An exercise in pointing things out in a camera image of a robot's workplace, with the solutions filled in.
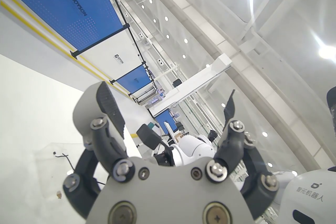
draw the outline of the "transparent plastic sheet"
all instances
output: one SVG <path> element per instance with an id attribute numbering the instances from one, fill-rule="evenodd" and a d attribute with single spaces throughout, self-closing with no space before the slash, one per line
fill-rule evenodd
<path id="1" fill-rule="evenodd" d="M 71 223 L 85 223 L 77 212 L 69 204 L 64 192 L 63 181 L 67 176 L 67 172 L 72 170 L 71 165 L 65 157 L 57 158 L 57 156 L 68 155 L 72 166 L 75 168 L 83 153 L 82 144 L 62 144 L 50 143 L 43 149 L 34 153 L 34 159 L 39 179 L 39 190 L 44 198 L 44 205 L 47 211 L 52 214 L 53 223 L 60 223 L 64 219 L 71 219 Z M 100 164 L 97 165 L 94 177 L 97 181 L 106 183 L 108 174 Z M 61 192 L 61 198 L 57 196 L 57 192 Z"/>

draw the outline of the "white wall panel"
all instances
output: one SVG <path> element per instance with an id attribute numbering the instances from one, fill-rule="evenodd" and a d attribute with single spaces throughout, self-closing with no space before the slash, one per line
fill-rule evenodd
<path id="1" fill-rule="evenodd" d="M 84 91 L 98 79 L 50 48 L 0 7 L 0 54 L 54 80 Z"/>

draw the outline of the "screw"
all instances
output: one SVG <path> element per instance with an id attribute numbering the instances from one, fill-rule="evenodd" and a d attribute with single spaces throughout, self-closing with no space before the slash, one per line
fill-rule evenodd
<path id="1" fill-rule="evenodd" d="M 90 128 L 91 129 L 100 129 L 107 123 L 107 118 L 97 118 L 91 121 Z"/>
<path id="2" fill-rule="evenodd" d="M 279 183 L 275 175 L 261 175 L 261 183 L 269 191 L 277 191 L 279 188 Z"/>
<path id="3" fill-rule="evenodd" d="M 230 122 L 229 125 L 230 125 L 231 129 L 233 129 L 237 133 L 242 133 L 245 130 L 245 126 L 244 126 L 243 122 L 241 122 L 239 120 L 232 121 L 232 122 Z"/>
<path id="4" fill-rule="evenodd" d="M 266 181 L 265 183 L 269 186 L 269 187 L 276 187 L 276 184 L 277 184 L 277 180 L 275 178 L 274 175 L 270 176 L 266 176 Z"/>
<path id="5" fill-rule="evenodd" d="M 242 128 L 243 128 L 243 123 L 241 123 L 240 121 L 234 121 L 232 124 L 233 124 L 233 127 L 234 127 L 236 130 L 239 130 L 239 129 L 242 129 Z"/>
<path id="6" fill-rule="evenodd" d="M 113 179 L 117 182 L 125 182 L 134 175 L 133 163 L 128 159 L 119 160 L 113 167 Z"/>
<path id="7" fill-rule="evenodd" d="M 220 177 L 223 175 L 223 166 L 221 166 L 219 163 L 215 163 L 211 168 L 210 168 L 212 174 L 216 175 L 217 177 Z"/>
<path id="8" fill-rule="evenodd" d="M 230 224 L 230 213 L 221 203 L 213 202 L 206 206 L 203 213 L 203 223 Z"/>
<path id="9" fill-rule="evenodd" d="M 213 159 L 206 165 L 207 177 L 213 182 L 222 182 L 228 176 L 228 169 L 216 163 Z"/>
<path id="10" fill-rule="evenodd" d="M 147 167 L 143 167 L 139 170 L 138 177 L 140 180 L 144 181 L 149 177 L 149 169 Z"/>
<path id="11" fill-rule="evenodd" d="M 111 210 L 108 223 L 109 224 L 134 224 L 136 222 L 136 210 L 131 203 L 121 202 L 114 206 Z"/>
<path id="12" fill-rule="evenodd" d="M 67 189 L 69 189 L 69 192 L 72 192 L 78 187 L 79 181 L 80 181 L 79 175 L 73 173 L 65 178 L 63 184 Z"/>
<path id="13" fill-rule="evenodd" d="M 98 127 L 101 124 L 103 124 L 103 119 L 101 119 L 101 118 L 98 118 L 98 119 L 95 119 L 95 120 L 92 121 L 92 126 L 94 126 L 94 127 Z"/>
<path id="14" fill-rule="evenodd" d="M 202 171 L 199 168 L 194 167 L 191 170 L 191 176 L 194 180 L 198 181 L 202 178 Z"/>
<path id="15" fill-rule="evenodd" d="M 117 168 L 117 174 L 119 176 L 125 176 L 129 172 L 129 166 L 127 163 L 121 163 Z"/>

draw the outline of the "recessed ceiling light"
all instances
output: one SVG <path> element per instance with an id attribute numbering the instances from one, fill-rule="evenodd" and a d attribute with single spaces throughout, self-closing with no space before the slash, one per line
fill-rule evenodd
<path id="1" fill-rule="evenodd" d="M 318 51 L 320 57 L 325 59 L 334 59 L 336 57 L 336 48 L 333 46 L 322 46 Z"/>

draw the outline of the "white ceiling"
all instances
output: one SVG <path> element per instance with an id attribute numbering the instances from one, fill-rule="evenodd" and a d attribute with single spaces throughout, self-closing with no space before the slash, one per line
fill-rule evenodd
<path id="1" fill-rule="evenodd" d="M 288 97 L 330 149 L 335 142 L 326 106 L 336 86 L 336 65 L 318 55 L 319 44 L 336 46 L 334 0 L 187 0 L 238 45 L 262 37 L 247 55 Z"/>

